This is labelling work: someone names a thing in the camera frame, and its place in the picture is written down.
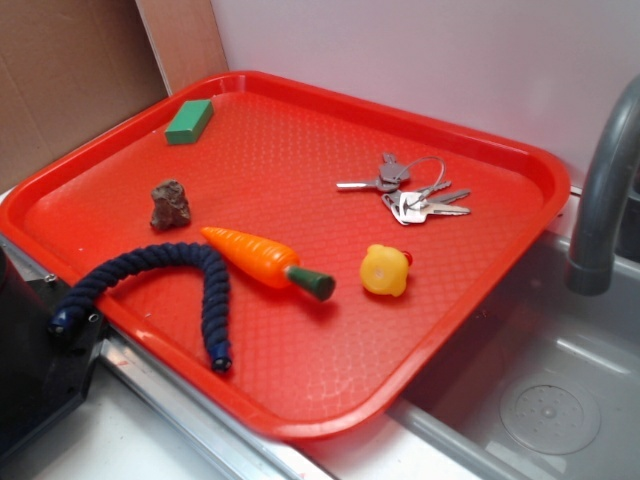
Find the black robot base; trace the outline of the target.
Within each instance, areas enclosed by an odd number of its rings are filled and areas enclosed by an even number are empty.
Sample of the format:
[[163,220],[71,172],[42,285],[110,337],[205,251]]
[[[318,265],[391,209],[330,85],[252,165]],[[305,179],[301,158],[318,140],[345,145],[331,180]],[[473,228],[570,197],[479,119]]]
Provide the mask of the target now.
[[92,310],[70,339],[47,323],[70,287],[26,280],[1,253],[1,462],[5,463],[85,400],[106,328]]

